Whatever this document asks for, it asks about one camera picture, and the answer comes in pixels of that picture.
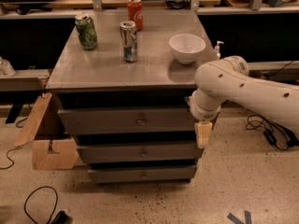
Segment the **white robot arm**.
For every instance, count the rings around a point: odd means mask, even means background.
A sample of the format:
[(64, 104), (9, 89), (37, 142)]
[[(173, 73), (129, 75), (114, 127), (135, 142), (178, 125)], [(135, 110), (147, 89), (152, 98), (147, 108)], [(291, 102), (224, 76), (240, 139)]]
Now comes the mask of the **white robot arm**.
[(240, 56), (201, 64), (194, 75), (197, 90), (188, 98), (192, 115), (213, 120), (221, 104), (233, 101), (299, 133), (299, 87), (249, 76), (247, 62)]

